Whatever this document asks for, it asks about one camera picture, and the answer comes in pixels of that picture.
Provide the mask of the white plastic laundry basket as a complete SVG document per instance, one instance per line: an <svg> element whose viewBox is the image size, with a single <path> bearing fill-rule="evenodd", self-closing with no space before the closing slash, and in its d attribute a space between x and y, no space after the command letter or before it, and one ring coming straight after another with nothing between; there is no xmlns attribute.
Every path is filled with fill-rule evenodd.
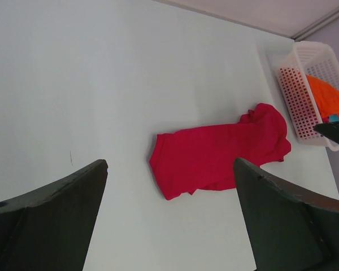
<svg viewBox="0 0 339 271"><path fill-rule="evenodd" d="M314 131L323 121L306 78L316 77L339 90L339 62L333 49L321 42L296 42L275 74L299 142L339 151L339 144Z"/></svg>

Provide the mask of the red t-shirt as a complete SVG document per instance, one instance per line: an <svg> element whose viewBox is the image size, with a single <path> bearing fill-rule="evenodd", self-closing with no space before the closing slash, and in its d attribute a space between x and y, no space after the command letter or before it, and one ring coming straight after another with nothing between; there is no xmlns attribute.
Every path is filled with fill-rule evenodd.
<svg viewBox="0 0 339 271"><path fill-rule="evenodd" d="M257 104L235 124L158 134L149 165L166 200L196 190L236 187L233 163L244 158L256 166L282 162L291 151L283 116Z"/></svg>

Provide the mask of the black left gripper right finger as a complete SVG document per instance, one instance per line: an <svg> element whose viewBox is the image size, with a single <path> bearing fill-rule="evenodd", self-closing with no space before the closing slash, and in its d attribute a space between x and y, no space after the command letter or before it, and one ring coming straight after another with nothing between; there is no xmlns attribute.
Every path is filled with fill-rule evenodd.
<svg viewBox="0 0 339 271"><path fill-rule="evenodd" d="M339 270L339 200L245 159L233 172L257 270Z"/></svg>

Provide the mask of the orange t-shirt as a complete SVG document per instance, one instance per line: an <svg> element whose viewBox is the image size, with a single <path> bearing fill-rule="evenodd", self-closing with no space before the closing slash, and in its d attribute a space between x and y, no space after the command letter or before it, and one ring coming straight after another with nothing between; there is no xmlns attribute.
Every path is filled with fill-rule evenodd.
<svg viewBox="0 0 339 271"><path fill-rule="evenodd" d="M339 117L339 90L316 77L306 76L322 119Z"/></svg>

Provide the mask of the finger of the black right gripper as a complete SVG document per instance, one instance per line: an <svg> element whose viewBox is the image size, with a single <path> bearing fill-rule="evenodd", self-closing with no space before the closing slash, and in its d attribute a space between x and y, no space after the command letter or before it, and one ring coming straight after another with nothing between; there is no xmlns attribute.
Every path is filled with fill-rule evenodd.
<svg viewBox="0 0 339 271"><path fill-rule="evenodd" d="M332 123L316 124L314 126L314 131L339 144L339 121Z"/></svg>

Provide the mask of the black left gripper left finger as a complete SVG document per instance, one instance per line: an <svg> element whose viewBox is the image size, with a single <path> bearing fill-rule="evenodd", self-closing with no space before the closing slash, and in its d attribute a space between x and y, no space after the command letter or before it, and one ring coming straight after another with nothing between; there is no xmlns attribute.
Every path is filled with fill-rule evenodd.
<svg viewBox="0 0 339 271"><path fill-rule="evenodd" d="M107 181L99 159L0 202L0 270L82 270Z"/></svg>

